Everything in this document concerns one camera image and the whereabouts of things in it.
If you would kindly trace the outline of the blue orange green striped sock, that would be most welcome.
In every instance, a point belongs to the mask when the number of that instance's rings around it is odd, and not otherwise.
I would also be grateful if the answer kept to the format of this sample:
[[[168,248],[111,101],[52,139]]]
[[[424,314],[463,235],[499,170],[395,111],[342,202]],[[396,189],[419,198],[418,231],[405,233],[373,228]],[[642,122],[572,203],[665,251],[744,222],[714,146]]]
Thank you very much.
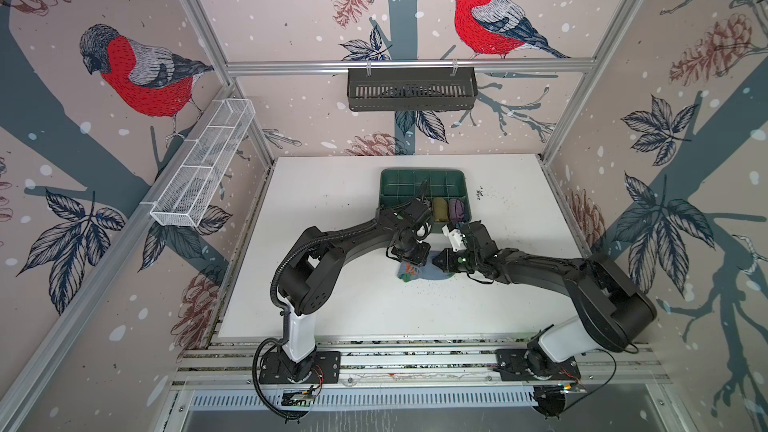
[[[423,266],[401,262],[396,276],[403,282],[412,282],[415,280],[441,281],[452,278],[454,273],[445,272],[431,262],[427,262]]]

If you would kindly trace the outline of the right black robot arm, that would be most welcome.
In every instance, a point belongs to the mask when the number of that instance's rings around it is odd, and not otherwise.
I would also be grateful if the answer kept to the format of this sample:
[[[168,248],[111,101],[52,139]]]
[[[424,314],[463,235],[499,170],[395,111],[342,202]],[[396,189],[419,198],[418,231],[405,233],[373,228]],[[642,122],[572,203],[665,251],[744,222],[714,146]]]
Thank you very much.
[[[594,349],[623,352],[658,316],[646,293],[604,254],[565,259],[500,248],[479,221],[445,225],[442,232],[450,246],[433,260],[442,272],[479,273],[486,283],[532,286],[570,299],[576,315],[527,344],[525,360],[536,377],[549,377]]]

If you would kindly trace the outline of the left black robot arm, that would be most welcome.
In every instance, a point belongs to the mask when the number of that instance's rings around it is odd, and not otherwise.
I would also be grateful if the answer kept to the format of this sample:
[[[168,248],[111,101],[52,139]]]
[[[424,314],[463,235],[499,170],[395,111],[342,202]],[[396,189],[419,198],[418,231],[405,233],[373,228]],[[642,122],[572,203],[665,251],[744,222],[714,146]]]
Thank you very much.
[[[430,202],[416,196],[403,205],[383,207],[373,219],[335,231],[306,229],[278,265],[270,284],[270,299],[281,309],[281,353],[300,364],[315,353],[315,318],[330,298],[342,268],[370,252],[414,266],[427,263],[431,246]]]

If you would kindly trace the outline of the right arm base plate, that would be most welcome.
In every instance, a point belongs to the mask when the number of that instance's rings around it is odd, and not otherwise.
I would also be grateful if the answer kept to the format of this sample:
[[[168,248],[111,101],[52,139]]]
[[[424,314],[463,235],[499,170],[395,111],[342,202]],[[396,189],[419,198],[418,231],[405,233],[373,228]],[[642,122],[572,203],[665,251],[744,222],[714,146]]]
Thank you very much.
[[[556,363],[543,352],[508,348],[497,349],[495,358],[493,370],[500,374],[502,381],[581,381],[581,373],[573,357]]]

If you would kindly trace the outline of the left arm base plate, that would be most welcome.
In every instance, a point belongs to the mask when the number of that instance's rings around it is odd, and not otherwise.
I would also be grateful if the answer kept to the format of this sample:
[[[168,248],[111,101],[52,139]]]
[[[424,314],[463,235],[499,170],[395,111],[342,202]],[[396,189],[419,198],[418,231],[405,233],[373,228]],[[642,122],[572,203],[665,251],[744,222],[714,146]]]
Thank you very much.
[[[336,384],[339,381],[341,353],[313,351],[300,362],[293,362],[280,349],[267,352],[258,365],[260,385]]]

